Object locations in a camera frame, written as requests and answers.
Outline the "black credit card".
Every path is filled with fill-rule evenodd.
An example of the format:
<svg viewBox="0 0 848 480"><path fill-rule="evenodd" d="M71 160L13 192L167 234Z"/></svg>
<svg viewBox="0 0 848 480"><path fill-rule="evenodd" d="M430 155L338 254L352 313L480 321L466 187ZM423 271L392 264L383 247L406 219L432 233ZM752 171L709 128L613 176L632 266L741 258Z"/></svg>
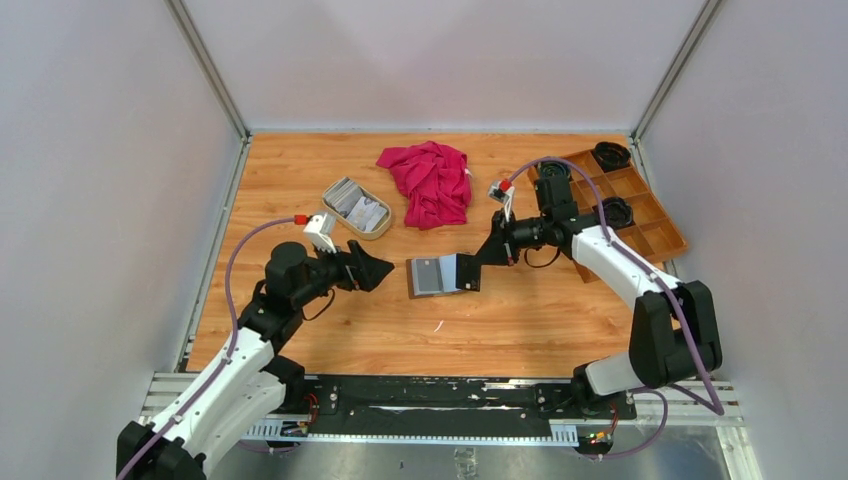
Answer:
<svg viewBox="0 0 848 480"><path fill-rule="evenodd" d="M475 255L456 254L455 285L462 291L479 292L482 265Z"/></svg>
<svg viewBox="0 0 848 480"><path fill-rule="evenodd" d="M434 296L443 292L441 264L438 258L412 259L410 274L413 297Z"/></svg>

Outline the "brown leather card holder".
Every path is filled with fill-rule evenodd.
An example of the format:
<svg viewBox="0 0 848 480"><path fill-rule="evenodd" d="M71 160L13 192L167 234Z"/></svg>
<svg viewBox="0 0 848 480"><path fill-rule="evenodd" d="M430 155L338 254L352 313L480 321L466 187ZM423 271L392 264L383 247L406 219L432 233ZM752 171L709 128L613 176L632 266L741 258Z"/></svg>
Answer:
<svg viewBox="0 0 848 480"><path fill-rule="evenodd" d="M408 259L406 269L410 299L453 295L461 292L456 283L456 254Z"/></svg>

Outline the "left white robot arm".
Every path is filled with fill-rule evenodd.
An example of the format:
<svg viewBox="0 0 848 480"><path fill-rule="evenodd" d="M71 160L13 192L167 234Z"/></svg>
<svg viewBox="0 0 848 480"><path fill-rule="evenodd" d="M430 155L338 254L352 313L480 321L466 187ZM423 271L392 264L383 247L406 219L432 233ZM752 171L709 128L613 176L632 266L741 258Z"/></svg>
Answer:
<svg viewBox="0 0 848 480"><path fill-rule="evenodd" d="M370 292L394 270L351 240L345 251L274 247L264 277L214 360L146 423L132 421L117 439L119 479L206 479L260 419L298 411L305 371L280 356L305 322L305 306L336 289Z"/></svg>

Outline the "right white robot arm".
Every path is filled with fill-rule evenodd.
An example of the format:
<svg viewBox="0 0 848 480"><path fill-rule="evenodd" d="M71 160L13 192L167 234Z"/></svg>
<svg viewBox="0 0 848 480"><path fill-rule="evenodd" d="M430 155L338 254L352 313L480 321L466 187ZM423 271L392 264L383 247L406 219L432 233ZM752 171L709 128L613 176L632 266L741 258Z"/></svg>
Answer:
<svg viewBox="0 0 848 480"><path fill-rule="evenodd" d="M575 411L596 417L619 393L674 388L679 381L698 376L707 395L690 397L723 414L710 382L711 372L723 362L710 289L700 281L683 282L654 267L616 235L603 215L580 214L566 177L535 181L536 217L516 219L514 191L508 179L490 186L490 197L502 206L493 214L488 238L469 260L473 267L511 266L524 249L554 246L593 272L632 312L627 350L574 370L570 393Z"/></svg>

